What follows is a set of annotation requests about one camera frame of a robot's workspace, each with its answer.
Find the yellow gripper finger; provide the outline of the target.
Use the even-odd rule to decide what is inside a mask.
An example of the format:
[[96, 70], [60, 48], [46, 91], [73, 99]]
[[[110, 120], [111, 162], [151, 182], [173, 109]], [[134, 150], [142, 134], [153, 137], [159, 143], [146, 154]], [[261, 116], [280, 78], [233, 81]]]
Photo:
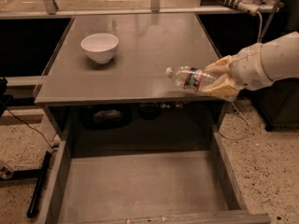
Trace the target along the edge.
[[214, 97], [237, 96], [240, 86], [227, 74], [218, 77], [212, 84], [202, 88], [202, 93]]
[[204, 72], [212, 75], [213, 77], [221, 77], [223, 75], [227, 75], [230, 77], [232, 75], [231, 72], [231, 63], [233, 61], [233, 56], [227, 55], [217, 60], [214, 63], [206, 66]]

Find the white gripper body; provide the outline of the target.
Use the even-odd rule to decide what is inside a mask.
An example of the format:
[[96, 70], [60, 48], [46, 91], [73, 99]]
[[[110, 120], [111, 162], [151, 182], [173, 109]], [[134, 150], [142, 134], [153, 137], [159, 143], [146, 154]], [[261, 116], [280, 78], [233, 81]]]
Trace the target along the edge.
[[270, 87], [274, 83], [263, 67], [262, 46], [256, 43], [240, 50], [231, 63], [232, 78], [249, 91]]

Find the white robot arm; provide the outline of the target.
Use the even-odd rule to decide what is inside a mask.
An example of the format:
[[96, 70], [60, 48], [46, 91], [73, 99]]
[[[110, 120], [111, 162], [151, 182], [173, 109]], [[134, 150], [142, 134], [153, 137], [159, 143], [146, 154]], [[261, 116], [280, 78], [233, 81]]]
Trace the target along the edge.
[[299, 33], [255, 43], [210, 64], [205, 72], [217, 79], [202, 88], [202, 93], [219, 98], [235, 97], [243, 89], [257, 91], [282, 79], [299, 78]]

